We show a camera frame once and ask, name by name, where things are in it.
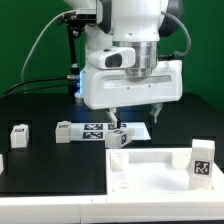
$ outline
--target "small white cube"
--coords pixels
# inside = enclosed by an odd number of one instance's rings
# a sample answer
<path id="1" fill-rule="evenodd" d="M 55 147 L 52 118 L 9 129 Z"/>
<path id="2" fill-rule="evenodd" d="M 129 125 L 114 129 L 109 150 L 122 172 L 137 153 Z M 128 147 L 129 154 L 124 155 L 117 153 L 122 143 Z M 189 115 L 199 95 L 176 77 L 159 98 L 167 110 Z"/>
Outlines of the small white cube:
<path id="1" fill-rule="evenodd" d="M 12 148 L 25 148 L 29 140 L 28 125 L 21 124 L 13 127 L 10 134 Z"/>
<path id="2" fill-rule="evenodd" d="M 71 122 L 58 122 L 55 135 L 56 143 L 70 143 Z"/>
<path id="3" fill-rule="evenodd" d="M 110 131 L 105 135 L 105 147 L 109 149 L 120 149 L 132 141 L 134 129 L 124 128 Z"/>
<path id="4" fill-rule="evenodd" d="M 189 189 L 212 188 L 212 171 L 215 157 L 215 142 L 193 140 Z"/>

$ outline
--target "green wall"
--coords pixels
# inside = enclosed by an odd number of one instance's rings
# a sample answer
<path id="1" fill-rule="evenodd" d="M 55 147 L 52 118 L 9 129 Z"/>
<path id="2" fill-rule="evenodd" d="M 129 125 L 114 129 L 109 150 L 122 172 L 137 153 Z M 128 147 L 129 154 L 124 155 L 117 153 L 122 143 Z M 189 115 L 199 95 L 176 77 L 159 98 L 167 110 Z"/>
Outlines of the green wall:
<path id="1" fill-rule="evenodd" d="M 184 23 L 192 37 L 192 52 L 184 59 L 184 91 L 197 93 L 224 111 L 223 0 L 183 0 Z M 1 0 L 0 93 L 20 82 L 23 63 L 37 36 L 57 14 L 68 10 L 62 0 Z M 185 50 L 183 33 L 161 40 L 161 53 Z M 70 61 L 66 27 L 53 24 L 38 45 L 26 79 L 68 74 Z M 63 89 L 50 92 L 65 92 Z"/>

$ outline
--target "black surface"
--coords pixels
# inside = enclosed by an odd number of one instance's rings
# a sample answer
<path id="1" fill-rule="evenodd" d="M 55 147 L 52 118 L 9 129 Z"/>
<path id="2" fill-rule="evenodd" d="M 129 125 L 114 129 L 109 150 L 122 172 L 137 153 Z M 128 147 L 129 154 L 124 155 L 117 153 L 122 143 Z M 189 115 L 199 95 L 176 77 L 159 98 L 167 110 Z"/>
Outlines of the black surface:
<path id="1" fill-rule="evenodd" d="M 192 139 L 216 142 L 215 161 L 224 168 L 224 114 L 199 96 L 185 94 L 164 104 L 158 123 L 150 125 L 151 106 L 118 110 L 122 122 L 145 122 L 152 141 L 133 141 L 128 148 L 191 147 Z M 0 153 L 5 171 L 0 196 L 88 195 L 106 193 L 104 142 L 55 143 L 58 121 L 109 122 L 104 110 L 71 104 L 66 94 L 16 95 L 0 101 Z M 26 149 L 11 149 L 15 124 L 29 124 Z"/>

